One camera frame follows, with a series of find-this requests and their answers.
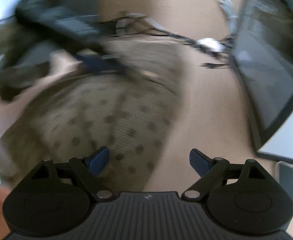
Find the white glass-panel computer case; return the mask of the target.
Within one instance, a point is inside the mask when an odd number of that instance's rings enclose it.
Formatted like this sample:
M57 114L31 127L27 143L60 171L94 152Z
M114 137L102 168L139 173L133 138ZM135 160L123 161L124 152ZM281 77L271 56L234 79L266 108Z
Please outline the white glass-panel computer case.
M293 163L293 0L242 0L230 60L257 156Z

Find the brown polka dot dress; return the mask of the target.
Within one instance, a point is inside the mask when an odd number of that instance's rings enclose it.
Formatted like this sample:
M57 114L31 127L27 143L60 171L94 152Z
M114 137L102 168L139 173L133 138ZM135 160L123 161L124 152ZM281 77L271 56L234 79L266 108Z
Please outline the brown polka dot dress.
M117 41L126 75L68 74L36 96L4 133L15 187L43 158L58 163L110 151L99 179L113 191L141 191L162 154L181 101L183 63L177 44Z

